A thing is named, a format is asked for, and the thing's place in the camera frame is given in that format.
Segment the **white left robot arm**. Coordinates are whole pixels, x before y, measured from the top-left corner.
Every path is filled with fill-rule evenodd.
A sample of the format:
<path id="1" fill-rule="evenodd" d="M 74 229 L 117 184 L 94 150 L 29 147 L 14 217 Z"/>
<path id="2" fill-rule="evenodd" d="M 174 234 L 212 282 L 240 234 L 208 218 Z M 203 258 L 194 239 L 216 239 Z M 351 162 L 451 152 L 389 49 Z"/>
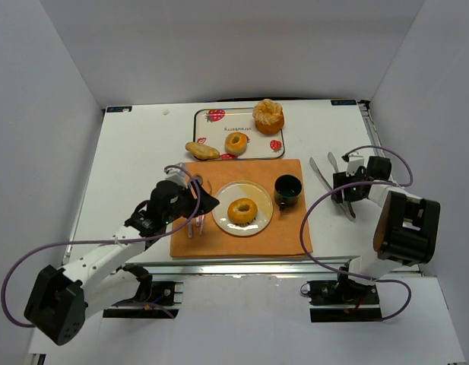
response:
<path id="1" fill-rule="evenodd" d="M 51 265 L 37 275 L 24 316 L 58 346 L 69 343 L 85 321 L 122 301 L 151 298 L 152 276 L 130 259 L 149 249 L 179 218 L 207 214 L 219 200 L 204 189 L 160 181 L 112 240 L 60 268 Z"/>

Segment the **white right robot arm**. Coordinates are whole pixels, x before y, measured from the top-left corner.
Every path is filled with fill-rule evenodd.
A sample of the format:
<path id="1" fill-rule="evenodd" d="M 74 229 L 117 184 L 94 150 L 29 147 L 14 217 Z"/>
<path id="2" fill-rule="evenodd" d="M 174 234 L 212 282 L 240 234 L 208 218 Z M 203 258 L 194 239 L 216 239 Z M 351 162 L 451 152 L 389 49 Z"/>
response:
<path id="1" fill-rule="evenodd" d="M 391 161 L 387 157 L 371 156 L 365 163 L 363 157 L 353 154 L 343 160 L 347 170 L 333 174 L 333 185 L 349 187 L 333 193 L 332 201 L 350 205 L 368 199 L 382 209 L 372 247 L 341 268 L 348 275 L 337 276 L 335 288 L 354 296 L 369 291 L 376 280 L 396 268 L 432 260 L 441 205 L 390 186 Z"/>

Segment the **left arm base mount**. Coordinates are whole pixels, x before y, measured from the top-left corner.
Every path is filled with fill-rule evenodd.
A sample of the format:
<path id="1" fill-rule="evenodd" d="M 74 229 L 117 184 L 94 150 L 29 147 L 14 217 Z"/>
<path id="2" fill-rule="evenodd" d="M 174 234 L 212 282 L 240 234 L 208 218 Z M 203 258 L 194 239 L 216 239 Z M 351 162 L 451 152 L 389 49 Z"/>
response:
<path id="1" fill-rule="evenodd" d="M 182 303 L 183 283 L 155 281 L 152 274 L 136 264 L 126 264 L 124 272 L 139 280 L 132 298 L 115 303 L 103 311 L 106 319 L 175 319 Z"/>

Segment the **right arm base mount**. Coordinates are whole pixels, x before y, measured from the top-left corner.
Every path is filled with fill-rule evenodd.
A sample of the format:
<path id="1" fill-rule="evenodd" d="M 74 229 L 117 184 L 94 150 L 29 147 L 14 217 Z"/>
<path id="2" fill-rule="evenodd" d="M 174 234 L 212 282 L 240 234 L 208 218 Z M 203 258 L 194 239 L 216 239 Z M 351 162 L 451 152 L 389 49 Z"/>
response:
<path id="1" fill-rule="evenodd" d="M 300 294 L 309 299 L 311 322 L 381 322 L 376 286 L 359 284 L 346 275 L 337 280 L 307 281 Z"/>

